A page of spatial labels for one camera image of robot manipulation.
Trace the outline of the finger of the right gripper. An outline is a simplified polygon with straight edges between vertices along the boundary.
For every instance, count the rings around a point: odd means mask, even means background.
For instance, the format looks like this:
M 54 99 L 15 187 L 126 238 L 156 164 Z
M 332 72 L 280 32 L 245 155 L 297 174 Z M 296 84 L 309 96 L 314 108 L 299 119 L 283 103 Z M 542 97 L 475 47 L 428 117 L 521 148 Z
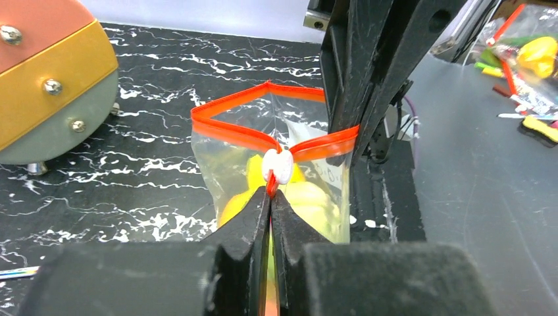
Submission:
M 320 48 L 331 133 L 359 127 L 353 158 L 384 163 L 393 138 L 383 131 L 407 79 L 464 6 L 463 1 L 335 1 Z

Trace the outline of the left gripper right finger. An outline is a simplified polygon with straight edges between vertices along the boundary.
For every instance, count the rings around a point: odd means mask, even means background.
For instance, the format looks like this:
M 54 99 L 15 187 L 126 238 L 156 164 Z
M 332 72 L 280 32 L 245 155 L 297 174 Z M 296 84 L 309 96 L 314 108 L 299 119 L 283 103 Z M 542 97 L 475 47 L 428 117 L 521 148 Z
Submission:
M 295 213 L 270 204 L 280 315 L 495 315 L 461 249 L 428 242 L 335 244 Z

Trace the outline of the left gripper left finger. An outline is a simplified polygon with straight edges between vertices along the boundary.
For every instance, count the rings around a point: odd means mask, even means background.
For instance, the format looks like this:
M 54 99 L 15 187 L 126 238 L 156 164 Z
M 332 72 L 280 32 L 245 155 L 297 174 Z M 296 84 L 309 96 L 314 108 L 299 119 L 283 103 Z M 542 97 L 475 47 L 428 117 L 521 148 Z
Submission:
M 257 189 L 198 242 L 71 244 L 40 267 L 20 315 L 264 315 L 270 198 Z

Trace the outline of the clear zip top bag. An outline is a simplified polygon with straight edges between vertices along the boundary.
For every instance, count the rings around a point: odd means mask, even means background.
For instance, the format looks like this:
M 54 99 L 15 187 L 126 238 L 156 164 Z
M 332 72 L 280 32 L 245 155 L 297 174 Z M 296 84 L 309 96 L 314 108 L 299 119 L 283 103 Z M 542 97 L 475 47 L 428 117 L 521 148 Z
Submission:
M 349 166 L 359 127 L 331 133 L 322 90 L 265 82 L 191 111 L 191 147 L 213 198 L 218 229 L 253 193 L 282 192 L 306 223 L 349 243 Z M 271 216 L 264 315 L 278 313 Z

